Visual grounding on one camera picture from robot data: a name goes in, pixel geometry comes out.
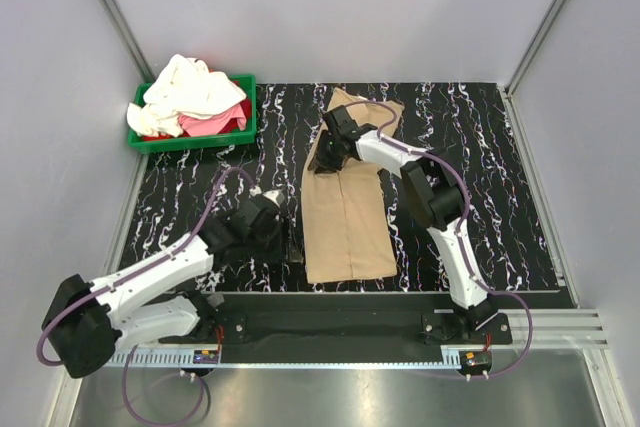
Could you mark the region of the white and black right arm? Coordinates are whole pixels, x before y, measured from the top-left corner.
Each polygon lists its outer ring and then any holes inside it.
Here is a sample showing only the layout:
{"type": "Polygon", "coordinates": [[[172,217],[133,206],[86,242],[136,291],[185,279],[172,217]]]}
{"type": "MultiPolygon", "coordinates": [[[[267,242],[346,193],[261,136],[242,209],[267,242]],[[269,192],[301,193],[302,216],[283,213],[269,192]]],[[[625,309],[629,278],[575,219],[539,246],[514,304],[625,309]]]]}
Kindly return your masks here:
{"type": "Polygon", "coordinates": [[[442,343],[488,345],[494,339],[490,329],[498,308],[471,247],[467,228],[471,200],[462,177],[443,157],[384,134],[383,126],[358,123],[349,113],[358,104],[343,104],[323,115],[325,130],[308,169],[335,174],[354,160],[398,177],[409,213],[434,240],[449,281],[453,312],[443,322],[442,332],[430,337],[442,343]]]}

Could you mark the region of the beige t-shirt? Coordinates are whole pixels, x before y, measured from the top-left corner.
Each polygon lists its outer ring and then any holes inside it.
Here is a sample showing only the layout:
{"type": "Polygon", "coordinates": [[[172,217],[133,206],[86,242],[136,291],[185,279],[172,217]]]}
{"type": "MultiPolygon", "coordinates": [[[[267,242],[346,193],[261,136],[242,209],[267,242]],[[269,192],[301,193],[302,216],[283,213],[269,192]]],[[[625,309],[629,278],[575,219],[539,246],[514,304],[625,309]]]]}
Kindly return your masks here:
{"type": "Polygon", "coordinates": [[[301,180],[307,281],[374,280],[397,273],[379,176],[380,168],[354,159],[333,174],[310,169],[319,158],[315,139],[301,180]]]}

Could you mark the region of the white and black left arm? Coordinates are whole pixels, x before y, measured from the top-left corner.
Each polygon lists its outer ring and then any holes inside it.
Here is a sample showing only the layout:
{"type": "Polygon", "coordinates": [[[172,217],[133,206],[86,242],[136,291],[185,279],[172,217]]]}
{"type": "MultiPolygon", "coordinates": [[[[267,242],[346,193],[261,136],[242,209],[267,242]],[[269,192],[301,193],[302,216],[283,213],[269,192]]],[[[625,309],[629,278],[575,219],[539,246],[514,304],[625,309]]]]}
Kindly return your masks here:
{"type": "Polygon", "coordinates": [[[217,302],[179,286],[214,267],[287,256],[285,195],[254,190],[232,209],[200,220],[159,252],[114,274],[60,283],[42,323],[42,340],[74,378],[104,367],[119,350],[152,342],[203,344],[224,337],[217,302]]]}

